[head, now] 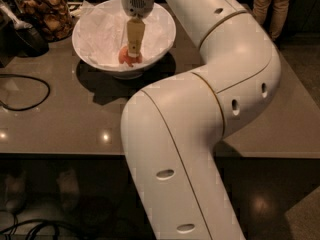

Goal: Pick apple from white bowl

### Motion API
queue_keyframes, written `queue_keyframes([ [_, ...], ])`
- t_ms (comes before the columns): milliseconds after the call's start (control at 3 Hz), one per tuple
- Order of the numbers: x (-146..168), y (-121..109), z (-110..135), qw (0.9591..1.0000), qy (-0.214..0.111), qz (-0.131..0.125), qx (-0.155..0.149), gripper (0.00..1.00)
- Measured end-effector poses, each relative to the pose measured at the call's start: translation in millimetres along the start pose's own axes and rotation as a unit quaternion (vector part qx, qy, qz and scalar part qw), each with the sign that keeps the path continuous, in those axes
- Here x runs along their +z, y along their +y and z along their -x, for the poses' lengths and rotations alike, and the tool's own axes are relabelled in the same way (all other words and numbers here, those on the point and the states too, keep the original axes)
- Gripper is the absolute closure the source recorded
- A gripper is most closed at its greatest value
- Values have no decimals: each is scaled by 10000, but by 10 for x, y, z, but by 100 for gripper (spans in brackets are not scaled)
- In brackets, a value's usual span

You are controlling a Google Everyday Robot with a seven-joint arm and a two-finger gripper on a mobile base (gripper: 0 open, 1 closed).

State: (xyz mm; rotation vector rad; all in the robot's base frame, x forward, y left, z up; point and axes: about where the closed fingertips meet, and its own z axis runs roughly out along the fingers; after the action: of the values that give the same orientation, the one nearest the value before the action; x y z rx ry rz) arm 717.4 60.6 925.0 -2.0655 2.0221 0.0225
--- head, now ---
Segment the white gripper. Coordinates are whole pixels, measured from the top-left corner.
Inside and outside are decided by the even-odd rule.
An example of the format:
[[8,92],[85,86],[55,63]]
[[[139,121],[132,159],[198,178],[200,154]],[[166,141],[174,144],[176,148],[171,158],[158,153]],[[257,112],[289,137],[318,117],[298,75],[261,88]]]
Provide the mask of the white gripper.
[[128,55],[136,58],[140,55],[142,41],[145,33],[146,18],[153,10],[155,0],[121,0],[124,12],[132,17],[127,22]]

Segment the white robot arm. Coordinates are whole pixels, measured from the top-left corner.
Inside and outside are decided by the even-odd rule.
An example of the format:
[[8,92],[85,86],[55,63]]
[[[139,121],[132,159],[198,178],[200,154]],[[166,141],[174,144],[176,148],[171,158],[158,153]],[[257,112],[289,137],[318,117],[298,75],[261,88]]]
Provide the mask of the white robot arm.
[[[121,136],[157,240],[246,240],[214,162],[217,142],[257,118],[281,76],[278,52],[236,0],[166,0],[203,66],[127,102]],[[148,14],[153,0],[122,0]]]

